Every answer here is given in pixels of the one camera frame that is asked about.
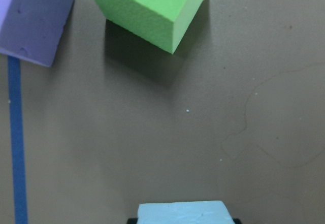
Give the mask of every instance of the crack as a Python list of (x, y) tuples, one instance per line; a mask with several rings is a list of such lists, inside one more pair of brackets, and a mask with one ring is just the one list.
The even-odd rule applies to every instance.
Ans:
[[(260, 88), (261, 86), (263, 86), (264, 84), (266, 84), (267, 82), (271, 81), (272, 79), (276, 78), (276, 77), (279, 77), (283, 74), (291, 74), (291, 73), (298, 73), (298, 72), (301, 72), (303, 70), (306, 70), (308, 68), (312, 68), (312, 67), (317, 67), (317, 66), (323, 66), (325, 65), (325, 61), (323, 62), (316, 62), (316, 63), (312, 63), (312, 64), (308, 64), (306, 66), (303, 66), (302, 68), (299, 68), (299, 69), (294, 69), (294, 70), (287, 70), (287, 71), (281, 71), (277, 74), (274, 74), (273, 76), (265, 79), (264, 81), (262, 81), (261, 83), (257, 84), (256, 86), (253, 87), (252, 91), (250, 92), (250, 94), (248, 95), (248, 97), (246, 98), (245, 100), (245, 103), (244, 103), (244, 112), (243, 112), (243, 116), (244, 116), (244, 126), (242, 129), (240, 129), (239, 131), (235, 132), (235, 133), (230, 133), (230, 134), (227, 134), (226, 137), (221, 141), (221, 150), (230, 158), (230, 159), (236, 159), (243, 151), (241, 150), (238, 155), (233, 158), (231, 157), (226, 149), (224, 148), (225, 146), (225, 143), (226, 141), (230, 138), (230, 137), (233, 137), (233, 136), (237, 136), (237, 135), (240, 135), (241, 133), (243, 133), (244, 131), (247, 130), (248, 128), (248, 119), (247, 119), (247, 106), (248, 106), (248, 103), (249, 101), (251, 100), (251, 98), (253, 97), (253, 95), (255, 94), (255, 91)], [(268, 154), (267, 152), (265, 152), (268, 156), (270, 156), (272, 159), (274, 159), (279, 165), (285, 167), (285, 168), (300, 168), (300, 167), (303, 167), (305, 165), (307, 165), (308, 163), (311, 163), (313, 160), (315, 160), (317, 157), (319, 157), (323, 152), (325, 151), (325, 148), (323, 150), (320, 151), (319, 154), (317, 154), (315, 157), (313, 157), (311, 160), (309, 160), (308, 162), (306, 163), (303, 163), (301, 165), (297, 165), (297, 166), (286, 166), (284, 164), (282, 164), (280, 161), (276, 160), (273, 156), (271, 156), (270, 154)]]

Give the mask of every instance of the cube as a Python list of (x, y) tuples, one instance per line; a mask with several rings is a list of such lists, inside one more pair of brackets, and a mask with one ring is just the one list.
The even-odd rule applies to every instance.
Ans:
[(174, 53), (203, 0), (95, 0), (105, 17)]
[(138, 224), (234, 224), (222, 201), (141, 204)]
[(0, 53), (49, 67), (74, 0), (0, 0)]

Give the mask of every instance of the light blue block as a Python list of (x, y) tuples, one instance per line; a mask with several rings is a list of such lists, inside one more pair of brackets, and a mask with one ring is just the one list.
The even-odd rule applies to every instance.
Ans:
[(234, 224), (222, 201), (141, 204), (138, 224)]

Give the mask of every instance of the dent in purple block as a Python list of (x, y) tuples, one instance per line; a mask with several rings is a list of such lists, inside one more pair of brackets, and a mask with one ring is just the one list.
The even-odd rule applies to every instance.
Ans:
[(0, 0), (0, 53), (49, 67), (74, 0)]

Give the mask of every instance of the blue tape line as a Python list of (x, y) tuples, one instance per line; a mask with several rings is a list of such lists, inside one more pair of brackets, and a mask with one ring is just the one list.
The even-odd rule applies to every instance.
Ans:
[(16, 224), (28, 224), (21, 109), (20, 61), (8, 56), (11, 152)]

